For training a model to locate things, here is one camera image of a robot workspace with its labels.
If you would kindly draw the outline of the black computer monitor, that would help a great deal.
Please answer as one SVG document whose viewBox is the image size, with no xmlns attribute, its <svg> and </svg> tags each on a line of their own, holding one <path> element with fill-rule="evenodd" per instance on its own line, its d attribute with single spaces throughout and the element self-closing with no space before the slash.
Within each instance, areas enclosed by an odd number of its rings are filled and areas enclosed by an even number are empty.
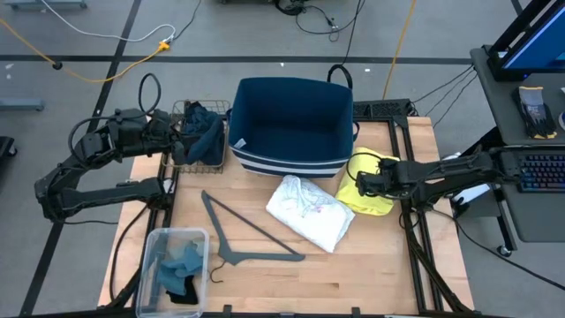
<svg viewBox="0 0 565 318">
<path fill-rule="evenodd" d="M 498 81 L 565 72 L 565 0 L 531 0 L 486 54 Z"/>
</svg>

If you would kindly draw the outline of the black cloth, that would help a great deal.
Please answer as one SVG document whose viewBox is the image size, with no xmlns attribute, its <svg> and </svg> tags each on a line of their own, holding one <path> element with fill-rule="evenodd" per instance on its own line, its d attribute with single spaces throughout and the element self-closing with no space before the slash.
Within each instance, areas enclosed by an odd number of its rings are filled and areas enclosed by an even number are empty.
<svg viewBox="0 0 565 318">
<path fill-rule="evenodd" d="M 171 291 L 166 291 L 166 293 L 169 295 L 169 299 L 172 303 L 181 304 L 181 305 L 198 305 L 199 304 L 198 294 L 197 294 L 195 287 L 193 285 L 193 282 L 192 282 L 193 279 L 194 279 L 194 276 L 187 276 L 185 278 L 185 283 L 184 283 L 185 294 L 184 295 L 179 295 L 179 294 L 175 294 Z"/>
</svg>

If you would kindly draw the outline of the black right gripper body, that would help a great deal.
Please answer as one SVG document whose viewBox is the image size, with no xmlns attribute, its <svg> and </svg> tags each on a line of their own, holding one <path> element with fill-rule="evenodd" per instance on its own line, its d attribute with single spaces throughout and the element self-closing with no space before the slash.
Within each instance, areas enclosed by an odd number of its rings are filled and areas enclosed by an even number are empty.
<svg viewBox="0 0 565 318">
<path fill-rule="evenodd" d="M 395 199 L 398 197 L 399 188 L 394 184 L 393 169 L 397 161 L 393 159 L 381 159 L 375 173 L 359 171 L 355 186 L 361 196 L 385 197 Z"/>
</svg>

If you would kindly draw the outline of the white shirt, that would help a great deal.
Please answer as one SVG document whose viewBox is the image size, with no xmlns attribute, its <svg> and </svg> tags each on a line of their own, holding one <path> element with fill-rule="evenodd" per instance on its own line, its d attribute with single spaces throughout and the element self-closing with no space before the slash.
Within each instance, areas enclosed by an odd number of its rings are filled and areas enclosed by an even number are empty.
<svg viewBox="0 0 565 318">
<path fill-rule="evenodd" d="M 355 217 L 350 208 L 313 182 L 292 175 L 282 179 L 266 211 L 327 253 L 335 251 Z"/>
</svg>

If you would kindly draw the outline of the grey black work gloves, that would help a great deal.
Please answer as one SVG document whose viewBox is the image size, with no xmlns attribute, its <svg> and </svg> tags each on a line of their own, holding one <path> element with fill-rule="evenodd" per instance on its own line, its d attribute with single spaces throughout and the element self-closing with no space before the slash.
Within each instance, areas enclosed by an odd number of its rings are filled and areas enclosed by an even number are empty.
<svg viewBox="0 0 565 318">
<path fill-rule="evenodd" d="M 557 136 L 553 114 L 543 99 L 543 87 L 516 88 L 511 96 L 531 139 L 550 140 Z"/>
</svg>

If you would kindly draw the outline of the clear plastic bin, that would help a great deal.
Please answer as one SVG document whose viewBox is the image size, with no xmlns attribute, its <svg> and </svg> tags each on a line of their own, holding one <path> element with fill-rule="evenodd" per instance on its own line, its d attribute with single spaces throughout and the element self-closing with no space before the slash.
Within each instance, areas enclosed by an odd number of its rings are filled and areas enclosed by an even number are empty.
<svg viewBox="0 0 565 318">
<path fill-rule="evenodd" d="M 171 260 L 169 249 L 190 240 L 204 241 L 202 271 L 196 274 L 193 285 L 198 305 L 181 305 L 170 301 L 165 288 L 158 282 L 157 273 L 162 261 Z M 200 318 L 207 302 L 209 235 L 202 228 L 161 228 L 147 237 L 147 246 L 140 273 L 139 291 L 135 301 L 137 318 Z"/>
</svg>

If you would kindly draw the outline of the grey equipment cart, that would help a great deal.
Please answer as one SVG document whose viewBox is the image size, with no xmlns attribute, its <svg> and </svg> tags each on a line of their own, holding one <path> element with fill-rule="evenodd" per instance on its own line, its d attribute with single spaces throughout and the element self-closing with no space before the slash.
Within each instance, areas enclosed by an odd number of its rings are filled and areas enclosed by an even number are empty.
<svg viewBox="0 0 565 318">
<path fill-rule="evenodd" d="M 471 61 L 478 73 L 486 100 L 494 118 L 495 127 L 485 133 L 464 153 L 473 150 L 509 146 L 521 155 L 544 154 L 565 156 L 565 130 L 557 129 L 558 135 L 550 140 L 534 140 L 526 135 L 525 125 L 511 94 L 519 86 L 542 86 L 543 99 L 553 118 L 565 112 L 565 73 L 533 73 L 521 83 L 499 82 L 492 75 L 488 55 L 483 48 L 472 49 Z M 503 246 L 516 249 L 515 238 L 509 228 L 513 223 L 517 236 L 526 243 L 565 242 L 565 193 L 522 193 L 515 185 L 504 185 L 495 194 L 505 200 L 508 212 L 498 216 Z"/>
</svg>

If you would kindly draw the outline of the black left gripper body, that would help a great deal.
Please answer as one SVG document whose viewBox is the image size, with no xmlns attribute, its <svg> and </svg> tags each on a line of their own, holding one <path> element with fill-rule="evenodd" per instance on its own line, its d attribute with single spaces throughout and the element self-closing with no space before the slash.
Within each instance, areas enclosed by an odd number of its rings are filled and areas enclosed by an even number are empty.
<svg viewBox="0 0 565 318">
<path fill-rule="evenodd" d="M 150 140 L 163 148 L 170 148 L 173 143 L 174 131 L 171 128 L 170 114 L 163 110 L 155 110 L 148 122 Z"/>
</svg>

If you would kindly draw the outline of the navy white striped fabric bin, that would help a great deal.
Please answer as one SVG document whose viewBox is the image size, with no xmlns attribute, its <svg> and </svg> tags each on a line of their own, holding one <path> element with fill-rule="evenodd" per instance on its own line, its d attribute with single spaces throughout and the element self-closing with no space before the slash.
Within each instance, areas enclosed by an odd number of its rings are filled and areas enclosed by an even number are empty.
<svg viewBox="0 0 565 318">
<path fill-rule="evenodd" d="M 228 144 L 244 169 L 276 176 L 332 178 L 359 131 L 350 88 L 292 77 L 240 80 L 228 120 Z"/>
</svg>

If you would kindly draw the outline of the backlit black keyboard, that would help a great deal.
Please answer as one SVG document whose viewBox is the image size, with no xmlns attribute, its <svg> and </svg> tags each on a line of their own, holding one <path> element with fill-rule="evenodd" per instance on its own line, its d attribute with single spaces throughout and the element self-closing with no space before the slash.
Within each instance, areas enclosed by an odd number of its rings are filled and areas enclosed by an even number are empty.
<svg viewBox="0 0 565 318">
<path fill-rule="evenodd" d="M 521 193 L 565 193 L 565 151 L 522 150 L 514 153 Z"/>
</svg>

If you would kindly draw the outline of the white paper sheet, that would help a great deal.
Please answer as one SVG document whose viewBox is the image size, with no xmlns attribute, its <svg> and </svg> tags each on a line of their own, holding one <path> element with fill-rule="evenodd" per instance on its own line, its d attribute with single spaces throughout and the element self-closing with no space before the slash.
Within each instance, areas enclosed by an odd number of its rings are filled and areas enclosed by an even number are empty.
<svg viewBox="0 0 565 318">
<path fill-rule="evenodd" d="M 463 205 L 477 199 L 479 196 L 489 192 L 490 190 L 491 187 L 488 184 L 481 184 L 464 189 L 458 193 L 446 194 L 445 198 L 450 199 L 455 204 Z"/>
</svg>

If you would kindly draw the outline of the yellow shirt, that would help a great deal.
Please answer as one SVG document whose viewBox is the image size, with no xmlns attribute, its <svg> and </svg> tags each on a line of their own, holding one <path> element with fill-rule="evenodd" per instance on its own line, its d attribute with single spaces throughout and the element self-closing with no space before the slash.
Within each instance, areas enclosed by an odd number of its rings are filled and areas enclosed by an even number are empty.
<svg viewBox="0 0 565 318">
<path fill-rule="evenodd" d="M 388 214 L 395 203 L 380 196 L 361 196 L 354 180 L 360 171 L 378 174 L 380 172 L 379 162 L 382 158 L 398 161 L 397 157 L 381 155 L 370 148 L 355 148 L 352 157 L 345 165 L 343 177 L 335 198 L 356 213 L 369 216 L 384 216 Z"/>
</svg>

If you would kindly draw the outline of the blue ribbed cloth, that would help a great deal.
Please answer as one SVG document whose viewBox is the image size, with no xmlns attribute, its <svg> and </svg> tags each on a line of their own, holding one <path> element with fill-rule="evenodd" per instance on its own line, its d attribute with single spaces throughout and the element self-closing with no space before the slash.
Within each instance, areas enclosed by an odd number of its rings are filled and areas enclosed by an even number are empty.
<svg viewBox="0 0 565 318">
<path fill-rule="evenodd" d="M 186 296 L 186 279 L 201 273 L 203 261 L 203 256 L 195 248 L 187 246 L 179 258 L 161 262 L 157 280 L 167 292 Z"/>
</svg>

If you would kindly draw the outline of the black caster wheel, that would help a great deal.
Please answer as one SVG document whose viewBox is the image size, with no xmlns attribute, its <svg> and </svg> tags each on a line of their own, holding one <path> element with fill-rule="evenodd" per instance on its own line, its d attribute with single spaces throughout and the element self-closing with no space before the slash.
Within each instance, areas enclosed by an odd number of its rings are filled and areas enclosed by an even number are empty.
<svg viewBox="0 0 565 318">
<path fill-rule="evenodd" d="M 14 139 L 8 136 L 0 136 L 0 158 L 14 157 L 17 153 Z"/>
</svg>

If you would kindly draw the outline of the dark teal cloth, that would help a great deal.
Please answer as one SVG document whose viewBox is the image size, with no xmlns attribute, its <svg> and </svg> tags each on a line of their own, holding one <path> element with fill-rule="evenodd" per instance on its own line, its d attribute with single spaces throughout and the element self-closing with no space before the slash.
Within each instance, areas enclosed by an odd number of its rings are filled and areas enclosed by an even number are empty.
<svg viewBox="0 0 565 318">
<path fill-rule="evenodd" d="M 223 161 L 225 142 L 224 123 L 218 116 L 207 119 L 206 130 L 194 142 L 185 157 L 187 164 L 202 162 L 205 165 L 220 165 Z"/>
</svg>

